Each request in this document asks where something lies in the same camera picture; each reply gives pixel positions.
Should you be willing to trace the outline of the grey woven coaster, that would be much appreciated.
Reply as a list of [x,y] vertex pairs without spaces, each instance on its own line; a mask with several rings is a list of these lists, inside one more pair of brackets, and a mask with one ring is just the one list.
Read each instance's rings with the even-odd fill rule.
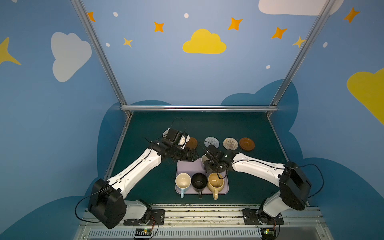
[[217,138],[214,137],[207,137],[204,140],[204,145],[206,148],[208,148],[210,145],[213,145],[215,148],[219,148],[220,142]]

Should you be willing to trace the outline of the white multicolour woven coaster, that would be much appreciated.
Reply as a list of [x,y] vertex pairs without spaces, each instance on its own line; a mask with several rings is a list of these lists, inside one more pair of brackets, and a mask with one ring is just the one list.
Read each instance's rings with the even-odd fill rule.
[[234,138],[226,138],[223,141],[223,146],[226,150],[235,151],[238,148],[239,144]]

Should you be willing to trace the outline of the dark brown wooden coaster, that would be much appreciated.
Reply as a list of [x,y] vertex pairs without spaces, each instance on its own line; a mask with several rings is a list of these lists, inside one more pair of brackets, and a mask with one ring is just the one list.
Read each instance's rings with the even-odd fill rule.
[[195,150],[197,147],[198,141],[195,138],[190,137],[189,141],[186,143],[186,148]]

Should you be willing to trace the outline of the brown wooden saucer coaster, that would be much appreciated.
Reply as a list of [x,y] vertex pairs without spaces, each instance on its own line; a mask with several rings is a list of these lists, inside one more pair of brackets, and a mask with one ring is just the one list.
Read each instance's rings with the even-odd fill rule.
[[239,145],[242,150],[250,152],[255,148],[255,142],[250,138],[242,138],[239,140]]

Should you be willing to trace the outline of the white mug lilac handle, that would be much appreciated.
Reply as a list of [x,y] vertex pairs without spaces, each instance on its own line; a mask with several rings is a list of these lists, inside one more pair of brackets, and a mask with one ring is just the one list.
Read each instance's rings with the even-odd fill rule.
[[203,155],[202,157],[201,157],[201,163],[202,163],[202,166],[204,167],[205,166],[205,163],[206,162],[210,162],[210,159],[206,156],[206,155]]

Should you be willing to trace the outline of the cream mug white handle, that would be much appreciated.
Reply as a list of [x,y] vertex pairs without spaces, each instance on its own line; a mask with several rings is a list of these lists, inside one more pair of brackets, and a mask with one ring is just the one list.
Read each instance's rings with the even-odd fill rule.
[[166,145],[179,149],[184,149],[187,142],[190,140],[190,136],[188,134],[182,133],[175,129],[166,130],[162,137],[162,141],[166,143]]

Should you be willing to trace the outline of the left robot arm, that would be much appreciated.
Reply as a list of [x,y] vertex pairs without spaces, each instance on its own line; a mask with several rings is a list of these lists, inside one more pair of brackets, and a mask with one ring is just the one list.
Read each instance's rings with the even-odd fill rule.
[[122,220],[133,220],[147,224],[151,219],[152,207],[142,200],[127,201],[132,188],[162,159],[176,161],[192,160],[187,144],[189,137],[182,137],[174,143],[168,140],[154,141],[132,164],[117,175],[104,181],[97,180],[90,195],[88,211],[107,229],[116,227]]

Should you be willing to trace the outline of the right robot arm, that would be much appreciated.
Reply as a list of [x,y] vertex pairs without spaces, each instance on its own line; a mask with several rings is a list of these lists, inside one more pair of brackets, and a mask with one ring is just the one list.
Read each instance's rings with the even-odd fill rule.
[[238,151],[229,150],[224,153],[213,145],[209,145],[202,156],[202,162],[208,174],[217,175],[229,171],[246,173],[277,186],[279,191],[265,199],[257,211],[261,221],[272,220],[288,209],[302,211],[306,208],[312,184],[301,167],[294,162],[266,162]]

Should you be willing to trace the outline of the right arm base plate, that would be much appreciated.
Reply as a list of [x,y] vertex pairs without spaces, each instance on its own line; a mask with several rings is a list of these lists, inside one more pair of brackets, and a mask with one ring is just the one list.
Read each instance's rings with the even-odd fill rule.
[[245,225],[283,225],[282,214],[271,217],[261,210],[245,208],[242,210]]

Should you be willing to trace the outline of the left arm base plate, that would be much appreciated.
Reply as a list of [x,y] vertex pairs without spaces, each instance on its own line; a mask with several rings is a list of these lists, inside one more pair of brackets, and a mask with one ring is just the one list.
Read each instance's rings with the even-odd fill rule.
[[163,226],[165,221],[165,210],[151,210],[146,212],[140,219],[126,219],[124,220],[124,226]]

